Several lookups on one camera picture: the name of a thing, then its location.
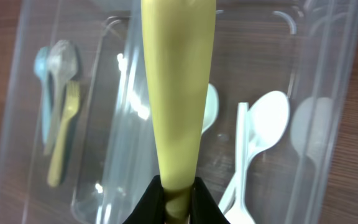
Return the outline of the light blue plastic fork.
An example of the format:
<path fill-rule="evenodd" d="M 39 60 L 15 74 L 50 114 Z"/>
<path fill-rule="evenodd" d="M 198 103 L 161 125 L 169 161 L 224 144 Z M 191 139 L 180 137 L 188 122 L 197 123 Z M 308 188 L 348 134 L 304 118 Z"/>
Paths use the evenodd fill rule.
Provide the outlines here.
<path fill-rule="evenodd" d="M 42 47 L 38 52 L 34 60 L 34 73 L 40 80 L 41 85 L 41 102 L 42 102 L 42 142 L 47 143 L 48 132 L 50 129 L 50 119 L 51 119 L 51 93 L 49 88 L 49 72 L 47 67 L 47 59 L 49 55 L 50 48 Z"/>

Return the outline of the yellow plastic spoon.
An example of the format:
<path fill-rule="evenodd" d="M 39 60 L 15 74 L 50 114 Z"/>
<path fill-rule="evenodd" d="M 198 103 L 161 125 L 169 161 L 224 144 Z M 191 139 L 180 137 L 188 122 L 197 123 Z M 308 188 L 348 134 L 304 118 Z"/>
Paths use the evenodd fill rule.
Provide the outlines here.
<path fill-rule="evenodd" d="M 211 72 L 216 1 L 142 0 L 142 40 L 165 223 L 186 223 Z"/>

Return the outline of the white spoon diagonal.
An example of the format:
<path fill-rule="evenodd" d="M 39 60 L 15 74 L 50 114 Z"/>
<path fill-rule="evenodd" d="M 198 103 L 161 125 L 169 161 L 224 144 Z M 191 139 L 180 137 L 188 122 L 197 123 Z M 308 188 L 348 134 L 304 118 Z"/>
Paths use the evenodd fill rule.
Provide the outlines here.
<path fill-rule="evenodd" d="M 206 104 L 204 109 L 204 118 L 202 134 L 204 134 L 216 121 L 219 113 L 219 96 L 214 85 L 208 84 Z"/>

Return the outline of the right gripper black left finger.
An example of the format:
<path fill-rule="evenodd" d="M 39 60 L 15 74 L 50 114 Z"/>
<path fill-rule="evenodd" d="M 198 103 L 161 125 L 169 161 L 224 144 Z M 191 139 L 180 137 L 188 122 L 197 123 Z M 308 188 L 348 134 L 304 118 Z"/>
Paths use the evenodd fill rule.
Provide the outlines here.
<path fill-rule="evenodd" d="M 123 224 L 164 224 L 164 191 L 160 175 L 156 175 Z"/>

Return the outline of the yellow plastic fork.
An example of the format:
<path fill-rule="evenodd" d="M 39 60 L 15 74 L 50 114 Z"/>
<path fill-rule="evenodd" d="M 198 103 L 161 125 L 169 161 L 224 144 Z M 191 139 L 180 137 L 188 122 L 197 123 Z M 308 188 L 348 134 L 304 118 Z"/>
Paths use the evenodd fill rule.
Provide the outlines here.
<path fill-rule="evenodd" d="M 69 81 L 66 88 L 66 98 L 63 107 L 62 120 L 58 131 L 55 149 L 53 150 L 50 167 L 48 170 L 47 183 L 50 187 L 60 185 L 63 174 L 65 157 L 65 145 L 71 120 L 78 113 L 80 108 L 80 83 Z"/>

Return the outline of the white spoon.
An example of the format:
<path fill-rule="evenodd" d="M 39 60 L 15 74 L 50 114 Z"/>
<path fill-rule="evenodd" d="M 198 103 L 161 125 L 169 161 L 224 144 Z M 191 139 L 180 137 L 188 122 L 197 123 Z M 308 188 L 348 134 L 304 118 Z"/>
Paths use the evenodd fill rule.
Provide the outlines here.
<path fill-rule="evenodd" d="M 248 115 L 250 125 L 247 170 L 256 155 L 272 148 L 283 137 L 290 117 L 289 99 L 281 91 L 268 92 L 249 106 Z M 223 214 L 226 214 L 234 204 L 234 175 L 218 203 Z"/>

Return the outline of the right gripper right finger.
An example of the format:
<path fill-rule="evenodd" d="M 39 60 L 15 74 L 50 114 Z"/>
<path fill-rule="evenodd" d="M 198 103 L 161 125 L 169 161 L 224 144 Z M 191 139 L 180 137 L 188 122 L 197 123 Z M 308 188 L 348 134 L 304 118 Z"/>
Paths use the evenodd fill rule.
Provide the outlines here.
<path fill-rule="evenodd" d="M 200 177 L 191 189 L 190 224 L 229 224 Z"/>

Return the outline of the clear plastic fork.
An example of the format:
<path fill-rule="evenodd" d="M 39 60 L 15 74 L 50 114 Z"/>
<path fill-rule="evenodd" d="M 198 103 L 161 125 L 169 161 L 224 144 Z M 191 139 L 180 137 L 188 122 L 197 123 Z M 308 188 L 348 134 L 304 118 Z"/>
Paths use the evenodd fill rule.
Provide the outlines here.
<path fill-rule="evenodd" d="M 45 156 L 51 155 L 57 138 L 65 85 L 78 71 L 78 58 L 74 43 L 70 40 L 59 40 L 50 51 L 47 59 L 47 68 L 52 74 L 54 93 L 52 118 L 47 143 L 44 148 Z"/>

